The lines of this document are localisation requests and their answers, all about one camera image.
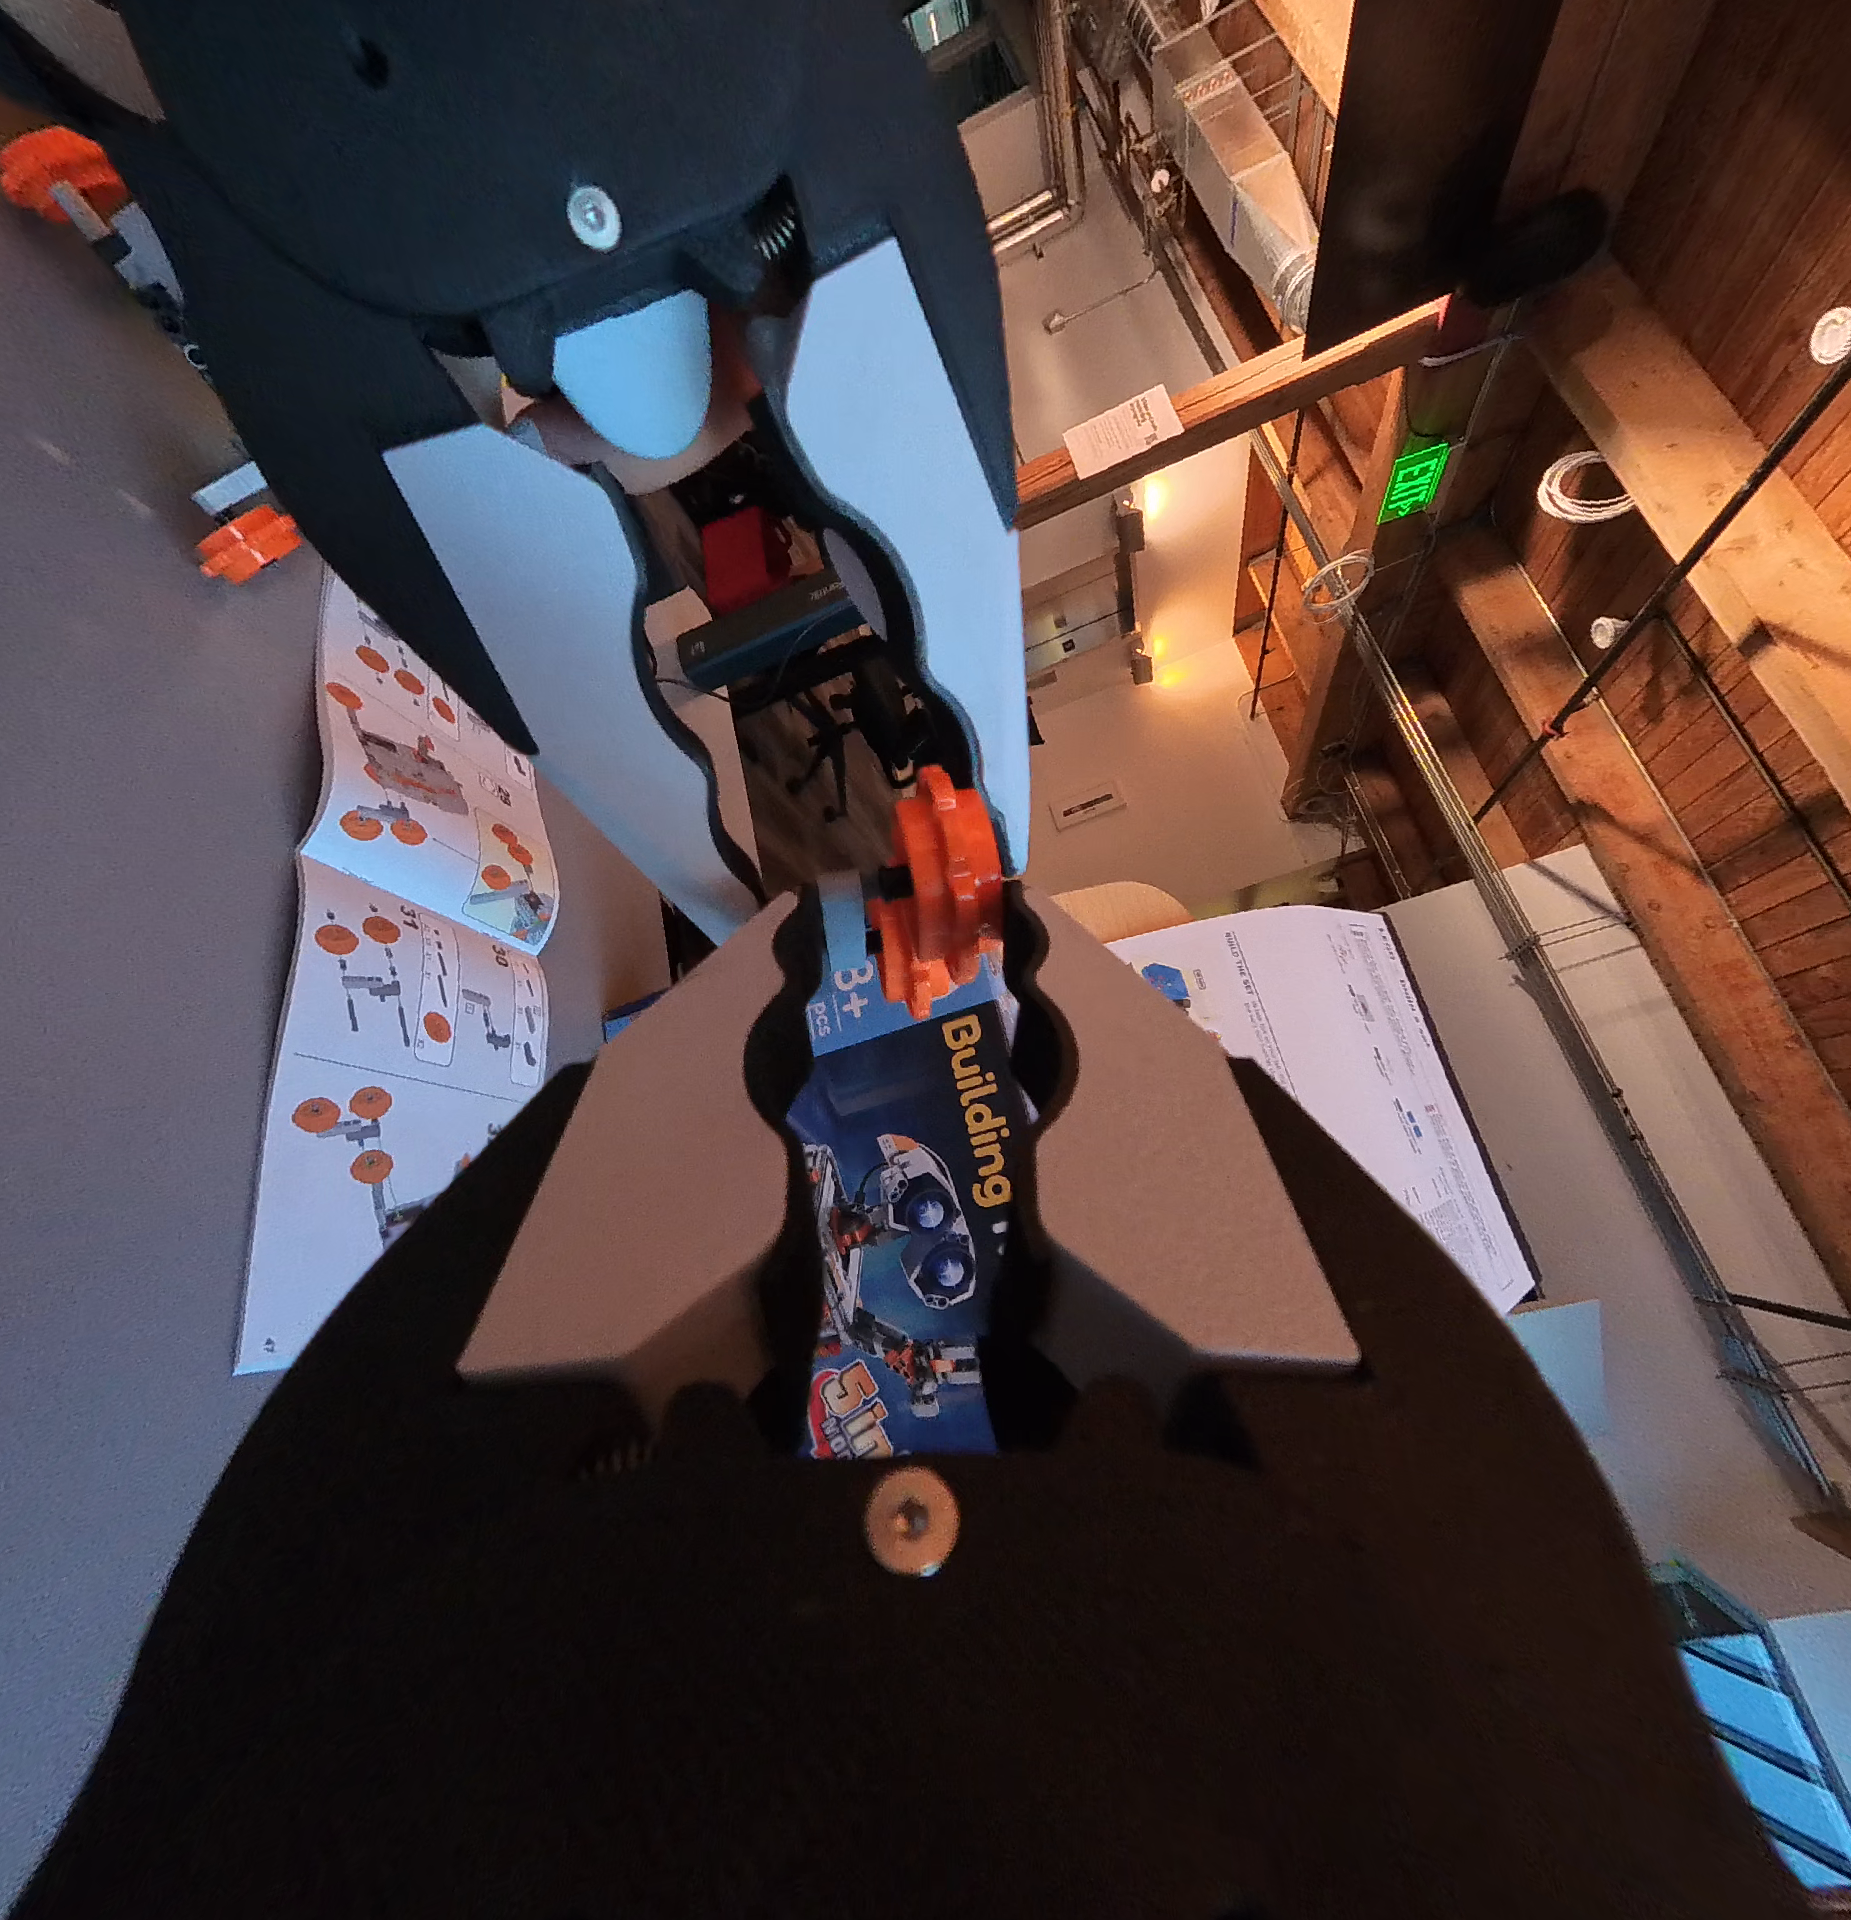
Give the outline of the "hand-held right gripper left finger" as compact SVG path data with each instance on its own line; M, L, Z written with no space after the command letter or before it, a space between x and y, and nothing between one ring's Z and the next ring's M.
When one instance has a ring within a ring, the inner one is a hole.
M751 1396L813 1334L789 1131L813 1057L813 896L773 901L603 1045L457 1370L605 1380L645 1419Z

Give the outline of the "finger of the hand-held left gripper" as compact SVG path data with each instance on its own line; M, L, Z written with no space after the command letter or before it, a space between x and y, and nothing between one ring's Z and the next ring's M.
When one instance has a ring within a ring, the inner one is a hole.
M1003 873L1021 876L1033 808L1017 537L895 239L813 280L775 408L817 495L891 564L881 612L955 715Z
M543 775L711 943L763 904L713 763L653 684L621 496L489 426L383 452Z

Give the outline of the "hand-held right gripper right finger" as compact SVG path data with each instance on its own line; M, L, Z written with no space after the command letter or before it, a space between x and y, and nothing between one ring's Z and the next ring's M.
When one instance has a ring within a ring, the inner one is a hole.
M1051 899L1007 888L1011 1071L1031 1109L1007 1326L1077 1390L1169 1404L1225 1370L1360 1355L1225 1047Z

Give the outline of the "orange toy wheel with axle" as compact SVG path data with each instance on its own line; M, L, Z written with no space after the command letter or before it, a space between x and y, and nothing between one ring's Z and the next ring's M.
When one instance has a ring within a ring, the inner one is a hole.
M1003 950L1003 871L985 802L937 765L921 766L893 808L865 921L881 991L915 1021Z

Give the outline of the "dark grey desk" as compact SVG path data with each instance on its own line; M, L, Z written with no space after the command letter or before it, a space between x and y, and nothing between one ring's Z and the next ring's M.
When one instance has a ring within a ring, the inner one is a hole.
M0 148L47 121L0 99ZM0 1917L201 1502L319 793L317 559L201 578L203 380L0 195Z

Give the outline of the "red box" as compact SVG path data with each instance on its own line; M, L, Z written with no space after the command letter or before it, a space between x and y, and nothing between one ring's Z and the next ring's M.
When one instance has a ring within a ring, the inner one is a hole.
M715 616L751 608L785 588L793 576L783 522L759 505L747 505L699 528L701 596Z

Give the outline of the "white paper notice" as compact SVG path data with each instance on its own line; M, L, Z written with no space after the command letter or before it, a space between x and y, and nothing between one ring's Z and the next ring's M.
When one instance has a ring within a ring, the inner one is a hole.
M1063 449L1075 474L1087 479L1149 454L1181 433L1173 396L1165 386L1151 386L1067 429Z

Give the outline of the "flat dark box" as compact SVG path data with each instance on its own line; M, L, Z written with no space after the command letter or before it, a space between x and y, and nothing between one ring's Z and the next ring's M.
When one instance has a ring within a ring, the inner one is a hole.
M821 571L685 630L677 638L677 663L691 686L717 692L777 670L859 627L859 611L837 574Z

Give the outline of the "blue instruction booklet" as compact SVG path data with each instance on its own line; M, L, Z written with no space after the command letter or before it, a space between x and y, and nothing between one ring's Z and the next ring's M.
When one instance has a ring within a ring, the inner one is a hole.
M885 997L845 876L819 888L811 1074L789 1109L823 1305L801 1451L817 1463L991 1452L981 1343L1033 1113L1011 1072L1001 964L925 1014Z

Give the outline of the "small orange toy gear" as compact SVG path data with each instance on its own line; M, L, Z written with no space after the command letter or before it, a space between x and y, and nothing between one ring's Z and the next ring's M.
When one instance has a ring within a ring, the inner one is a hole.
M301 545L297 522L277 507L261 503L221 520L211 534L197 541L195 563L201 576L243 587Z

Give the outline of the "open white instruction booklet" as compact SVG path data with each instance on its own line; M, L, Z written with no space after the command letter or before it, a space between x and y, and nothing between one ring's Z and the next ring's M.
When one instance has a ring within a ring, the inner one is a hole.
M529 761L333 574L313 712L237 1376L285 1370L549 1068L557 885Z

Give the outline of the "grey toy assembly orange wheel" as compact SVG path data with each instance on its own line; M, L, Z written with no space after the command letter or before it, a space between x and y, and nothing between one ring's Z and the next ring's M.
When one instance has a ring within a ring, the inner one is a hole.
M165 245L95 140L61 124L29 131L0 150L0 189L15 209L71 228L169 340L185 340Z

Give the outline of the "black hanging panel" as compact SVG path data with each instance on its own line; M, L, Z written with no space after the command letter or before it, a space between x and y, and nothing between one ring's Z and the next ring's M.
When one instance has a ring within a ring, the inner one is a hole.
M1450 295L1504 306L1600 252L1608 207L1588 189L1498 210L1558 13L1558 2L1352 6L1307 356Z

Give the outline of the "window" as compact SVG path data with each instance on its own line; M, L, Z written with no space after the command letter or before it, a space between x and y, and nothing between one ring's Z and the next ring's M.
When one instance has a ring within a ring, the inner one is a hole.
M1650 1568L1686 1686L1792 1876L1851 1895L1851 1610L1768 1620L1682 1561Z

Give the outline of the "metal air duct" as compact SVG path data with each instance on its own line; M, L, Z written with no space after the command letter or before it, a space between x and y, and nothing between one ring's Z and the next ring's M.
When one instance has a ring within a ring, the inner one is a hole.
M1318 252L1301 175L1316 101L1257 5L1161 5L1145 57L1153 126L1225 255L1303 333Z

